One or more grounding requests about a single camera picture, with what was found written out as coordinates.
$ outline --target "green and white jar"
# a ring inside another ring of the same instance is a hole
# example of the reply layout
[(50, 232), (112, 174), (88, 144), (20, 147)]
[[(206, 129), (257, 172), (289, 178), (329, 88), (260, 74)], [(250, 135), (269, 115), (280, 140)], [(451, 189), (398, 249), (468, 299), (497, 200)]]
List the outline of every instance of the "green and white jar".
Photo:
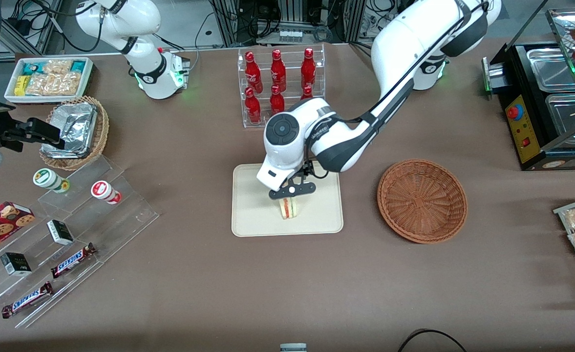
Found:
[(51, 169), (39, 169), (33, 175), (33, 183), (36, 186), (53, 190), (55, 193), (64, 193), (70, 189), (70, 181)]

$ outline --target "aluminum foil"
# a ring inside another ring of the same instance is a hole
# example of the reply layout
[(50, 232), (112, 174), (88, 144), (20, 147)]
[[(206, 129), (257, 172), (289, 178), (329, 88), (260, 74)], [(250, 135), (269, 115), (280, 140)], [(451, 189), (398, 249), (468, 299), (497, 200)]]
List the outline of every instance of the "aluminum foil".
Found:
[(85, 158), (90, 154), (98, 109), (90, 103), (64, 104), (53, 112), (50, 124), (66, 142), (63, 150), (43, 144), (40, 151), (50, 158)]

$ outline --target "red switch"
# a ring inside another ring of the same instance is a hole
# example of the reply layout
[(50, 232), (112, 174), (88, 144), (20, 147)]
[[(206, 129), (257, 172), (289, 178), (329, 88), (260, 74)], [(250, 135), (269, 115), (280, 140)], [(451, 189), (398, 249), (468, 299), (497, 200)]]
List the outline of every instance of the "red switch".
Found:
[(507, 117), (511, 120), (515, 120), (519, 114), (519, 110), (516, 107), (512, 107), (507, 110)]

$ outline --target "red emergency stop button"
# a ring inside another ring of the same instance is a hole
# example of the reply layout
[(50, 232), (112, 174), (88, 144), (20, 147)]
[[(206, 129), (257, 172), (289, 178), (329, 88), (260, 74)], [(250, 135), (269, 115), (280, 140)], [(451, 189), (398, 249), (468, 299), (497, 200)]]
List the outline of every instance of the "red emergency stop button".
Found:
[(520, 104), (515, 104), (507, 109), (507, 117), (513, 121), (519, 121), (522, 116), (524, 116), (524, 108)]
[(516, 118), (519, 114), (519, 110), (516, 107), (512, 107), (509, 108), (507, 110), (507, 117), (510, 118), (511, 120), (513, 120), (514, 118)]

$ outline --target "yellow control panel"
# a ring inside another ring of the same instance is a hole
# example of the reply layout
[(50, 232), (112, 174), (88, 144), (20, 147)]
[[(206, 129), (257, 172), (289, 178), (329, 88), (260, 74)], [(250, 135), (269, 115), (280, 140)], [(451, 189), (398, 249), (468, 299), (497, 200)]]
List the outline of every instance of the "yellow control panel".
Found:
[(537, 142), (535, 131), (532, 129), (531, 119), (528, 118), (522, 96), (520, 95), (513, 100), (504, 112), (507, 114), (517, 154), (519, 154), (522, 163), (528, 162), (539, 154), (541, 148)]

